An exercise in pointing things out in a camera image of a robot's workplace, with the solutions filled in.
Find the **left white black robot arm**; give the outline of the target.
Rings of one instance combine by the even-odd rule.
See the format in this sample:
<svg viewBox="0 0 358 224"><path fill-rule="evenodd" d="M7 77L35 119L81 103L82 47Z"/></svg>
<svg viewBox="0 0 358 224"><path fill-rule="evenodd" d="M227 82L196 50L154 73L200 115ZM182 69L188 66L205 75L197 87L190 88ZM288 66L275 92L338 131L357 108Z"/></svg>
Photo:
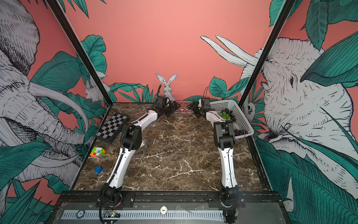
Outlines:
<svg viewBox="0 0 358 224"><path fill-rule="evenodd" d="M176 101L170 101L166 97L159 97L153 107L146 109L146 113L137 120L124 126L121 140L120 153L115 167L106 184L101 189L98 206L117 207L121 204L123 197L121 189L125 173L129 163L142 144L142 132L151 123L165 115L170 117L181 105Z"/></svg>

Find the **left black frame post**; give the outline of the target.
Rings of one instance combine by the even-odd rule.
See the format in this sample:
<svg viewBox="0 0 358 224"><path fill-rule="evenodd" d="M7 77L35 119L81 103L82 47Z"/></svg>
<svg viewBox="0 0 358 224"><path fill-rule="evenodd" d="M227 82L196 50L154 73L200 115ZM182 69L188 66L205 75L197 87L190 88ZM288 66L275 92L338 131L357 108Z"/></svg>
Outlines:
<svg viewBox="0 0 358 224"><path fill-rule="evenodd" d="M101 79L97 75L97 71L95 70L95 67L93 66L91 60L89 59L88 54L86 53L85 49L83 48L78 36L76 35L75 31L72 28L72 25L70 24L69 20L67 19L60 3L55 0L47 0L46 1L48 6L51 8L51 11L55 15L56 19L60 23L62 29L66 33L67 37L69 38L71 44L75 48L77 54L79 55L81 61L83 62L85 68L91 75L91 77L94 79L94 82L96 83L97 87L99 88L99 91L104 97L105 102L108 104L109 107L113 105L113 102L108 94L108 92L105 90Z"/></svg>

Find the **green grape bunch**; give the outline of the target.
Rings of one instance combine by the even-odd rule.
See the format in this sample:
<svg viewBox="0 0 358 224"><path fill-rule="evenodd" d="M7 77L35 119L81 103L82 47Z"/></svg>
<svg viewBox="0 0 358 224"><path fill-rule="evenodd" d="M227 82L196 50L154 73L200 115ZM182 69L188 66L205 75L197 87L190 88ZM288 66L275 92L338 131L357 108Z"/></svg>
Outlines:
<svg viewBox="0 0 358 224"><path fill-rule="evenodd" d="M221 112L219 113L219 115L222 117L222 119L224 120L231 120L231 116L230 114L227 114L226 112Z"/></svg>

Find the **small blue cube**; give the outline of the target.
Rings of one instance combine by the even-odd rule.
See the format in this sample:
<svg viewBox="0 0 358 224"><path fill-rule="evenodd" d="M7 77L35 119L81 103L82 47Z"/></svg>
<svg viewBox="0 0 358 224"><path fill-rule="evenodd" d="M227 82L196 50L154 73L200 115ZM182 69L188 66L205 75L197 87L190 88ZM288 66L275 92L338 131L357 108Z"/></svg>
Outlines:
<svg viewBox="0 0 358 224"><path fill-rule="evenodd" d="M102 169L101 167L96 167L96 168L94 169L94 172L96 172L97 174L102 174L103 169Z"/></svg>

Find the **red grape bunch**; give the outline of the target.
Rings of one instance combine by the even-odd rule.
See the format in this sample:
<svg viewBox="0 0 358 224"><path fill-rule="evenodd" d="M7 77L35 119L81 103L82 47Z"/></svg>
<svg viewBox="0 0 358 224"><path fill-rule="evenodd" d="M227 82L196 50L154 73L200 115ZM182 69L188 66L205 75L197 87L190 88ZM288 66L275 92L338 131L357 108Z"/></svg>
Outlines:
<svg viewBox="0 0 358 224"><path fill-rule="evenodd" d="M191 113L192 110L187 109L187 108L179 108L179 109L178 109L178 112L180 112L180 113Z"/></svg>

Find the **black frame post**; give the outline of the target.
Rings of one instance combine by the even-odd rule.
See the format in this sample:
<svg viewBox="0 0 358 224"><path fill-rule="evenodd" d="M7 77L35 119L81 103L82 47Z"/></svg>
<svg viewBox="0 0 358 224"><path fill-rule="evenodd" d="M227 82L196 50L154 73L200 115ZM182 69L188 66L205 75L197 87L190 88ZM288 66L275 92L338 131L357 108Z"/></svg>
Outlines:
<svg viewBox="0 0 358 224"><path fill-rule="evenodd" d="M77 54L79 55L81 61L83 62L85 68L91 75L91 77L94 79L94 82L96 83L97 87L99 88L99 91L104 97L105 102L108 104L109 107L113 105L113 102L108 94L108 92L105 90L101 79L97 75L97 71L95 70L95 67L93 66L91 60L89 59L88 54L86 53L85 49L83 48L78 36L76 35L75 31L72 28L72 25L70 24L69 20L67 19L60 3L55 0L47 0L46 1L48 6L51 8L51 11L55 15L56 19L60 23L62 29L66 33L67 37L69 38L71 44L75 48Z"/></svg>
<svg viewBox="0 0 358 224"><path fill-rule="evenodd" d="M254 68L254 71L248 81L248 84L245 88L245 91L244 93L242 94L241 96L241 99L239 101L239 107L242 108L252 86L254 85L254 82L256 81L258 75L260 74L260 71L261 69L263 68L263 64L265 63L265 60L267 59L268 57L268 54L270 53L273 45L274 45L274 42L275 40L277 39L293 5L295 3L295 0L286 0L284 1L283 3L283 6L281 8L281 11L277 17L277 20L274 24L274 27L268 37L268 40L264 46L264 49L259 57L259 60L258 60L258 63L256 64L255 68Z"/></svg>

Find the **black white checkerboard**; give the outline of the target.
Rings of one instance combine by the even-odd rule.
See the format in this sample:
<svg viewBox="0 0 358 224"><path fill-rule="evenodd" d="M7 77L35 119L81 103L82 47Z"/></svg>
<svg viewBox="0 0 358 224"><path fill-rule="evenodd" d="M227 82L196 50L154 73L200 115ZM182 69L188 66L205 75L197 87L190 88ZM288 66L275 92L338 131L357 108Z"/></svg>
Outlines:
<svg viewBox="0 0 358 224"><path fill-rule="evenodd" d="M113 143L122 131L124 124L128 121L128 116L114 113L98 130L96 137L101 141Z"/></svg>

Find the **white plastic perforated basket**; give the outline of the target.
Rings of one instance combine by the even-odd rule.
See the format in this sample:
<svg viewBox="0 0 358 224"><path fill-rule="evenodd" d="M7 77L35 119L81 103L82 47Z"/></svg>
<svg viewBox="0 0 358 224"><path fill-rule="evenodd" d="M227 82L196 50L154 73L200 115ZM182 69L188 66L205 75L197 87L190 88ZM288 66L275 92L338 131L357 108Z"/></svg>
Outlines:
<svg viewBox="0 0 358 224"><path fill-rule="evenodd" d="M232 111L235 121L233 121L234 130L242 130L243 134L235 136L236 139L242 139L254 134L254 130L247 120L246 116L234 100L219 100L210 102L211 108L217 113L221 113L225 109Z"/></svg>

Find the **right black frame post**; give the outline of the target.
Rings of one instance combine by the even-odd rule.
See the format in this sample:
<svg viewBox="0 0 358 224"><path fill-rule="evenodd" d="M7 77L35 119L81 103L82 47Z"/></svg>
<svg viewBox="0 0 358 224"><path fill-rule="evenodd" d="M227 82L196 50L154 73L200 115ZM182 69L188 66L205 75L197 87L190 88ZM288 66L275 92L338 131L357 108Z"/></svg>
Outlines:
<svg viewBox="0 0 358 224"><path fill-rule="evenodd" d="M283 6L281 8L281 11L277 17L277 20L274 24L274 27L268 37L268 40L264 46L264 49L259 57L259 60L258 60L258 63L256 64L255 68L254 68L254 71L248 81L248 84L245 88L245 91L244 93L242 94L241 96L241 99L239 101L239 107L242 108L252 86L254 85L254 82L256 81L258 75L260 74L260 71L261 69L263 68L263 64L265 63L265 60L267 59L268 57L268 54L270 53L273 45L274 45L274 42L275 40L277 39L293 5L295 3L295 0L286 0L284 1L283 3Z"/></svg>

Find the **colourful rubik cube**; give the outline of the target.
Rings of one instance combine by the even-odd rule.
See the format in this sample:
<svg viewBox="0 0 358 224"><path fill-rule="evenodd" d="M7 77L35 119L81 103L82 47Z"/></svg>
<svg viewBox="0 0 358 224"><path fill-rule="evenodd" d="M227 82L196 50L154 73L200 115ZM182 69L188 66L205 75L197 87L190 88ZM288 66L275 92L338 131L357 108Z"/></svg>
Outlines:
<svg viewBox="0 0 358 224"><path fill-rule="evenodd" d="M94 147L90 153L93 158L103 159L106 151L102 147Z"/></svg>

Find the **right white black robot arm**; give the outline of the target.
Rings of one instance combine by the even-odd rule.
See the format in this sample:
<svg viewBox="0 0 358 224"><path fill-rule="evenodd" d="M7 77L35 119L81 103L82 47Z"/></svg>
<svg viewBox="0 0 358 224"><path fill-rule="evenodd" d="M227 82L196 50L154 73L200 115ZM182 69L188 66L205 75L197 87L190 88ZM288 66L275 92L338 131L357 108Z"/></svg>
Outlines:
<svg viewBox="0 0 358 224"><path fill-rule="evenodd" d="M218 148L222 166L222 195L221 203L226 208L234 207L240 200L238 184L235 177L233 152L235 132L233 122L223 119L211 109L208 99L192 102L187 108L200 118L205 117L213 126L213 140Z"/></svg>

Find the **clear plastic clamshell container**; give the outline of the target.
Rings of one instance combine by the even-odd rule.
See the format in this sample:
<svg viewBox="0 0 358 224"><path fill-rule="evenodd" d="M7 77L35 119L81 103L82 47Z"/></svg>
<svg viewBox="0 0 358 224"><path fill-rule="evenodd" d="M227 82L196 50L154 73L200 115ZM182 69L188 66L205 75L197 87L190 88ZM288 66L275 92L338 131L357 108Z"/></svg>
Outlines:
<svg viewBox="0 0 358 224"><path fill-rule="evenodd" d="M193 104L192 101L178 101L178 103L180 104L180 108L187 108L187 109L192 110L192 108L191 108L192 104ZM183 115L193 115L194 114L193 110L191 113L180 113L180 112L178 112L178 109L175 111L175 113L183 114Z"/></svg>

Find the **black front mounting rail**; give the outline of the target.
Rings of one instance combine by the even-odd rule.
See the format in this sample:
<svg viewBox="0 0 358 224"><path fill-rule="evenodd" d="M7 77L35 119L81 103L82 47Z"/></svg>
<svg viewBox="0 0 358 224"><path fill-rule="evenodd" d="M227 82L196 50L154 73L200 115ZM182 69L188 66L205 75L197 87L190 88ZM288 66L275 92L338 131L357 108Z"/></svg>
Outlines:
<svg viewBox="0 0 358 224"><path fill-rule="evenodd" d="M72 190L60 195L56 207L65 203L92 203L99 206L99 190ZM284 208L281 197L275 191L241 191L238 199L227 199L220 191L134 191L122 190L121 199L111 206L103 202L104 208L133 208L136 203L207 203L210 208L225 208L230 203L244 208L249 203L276 203Z"/></svg>

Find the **dark purple grape bunch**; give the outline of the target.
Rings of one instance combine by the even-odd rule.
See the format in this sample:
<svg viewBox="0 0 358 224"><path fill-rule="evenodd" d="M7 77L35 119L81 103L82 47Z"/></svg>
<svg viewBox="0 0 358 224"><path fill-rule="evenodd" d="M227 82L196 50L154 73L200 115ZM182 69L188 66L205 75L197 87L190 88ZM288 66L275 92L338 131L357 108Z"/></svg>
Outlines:
<svg viewBox="0 0 358 224"><path fill-rule="evenodd" d="M227 114L230 114L231 121L236 122L236 118L235 118L234 112L232 110L229 110L228 108L226 108L226 109L222 110L222 112L226 112Z"/></svg>
<svg viewBox="0 0 358 224"><path fill-rule="evenodd" d="M235 129L235 136L246 135L247 133L244 129Z"/></svg>

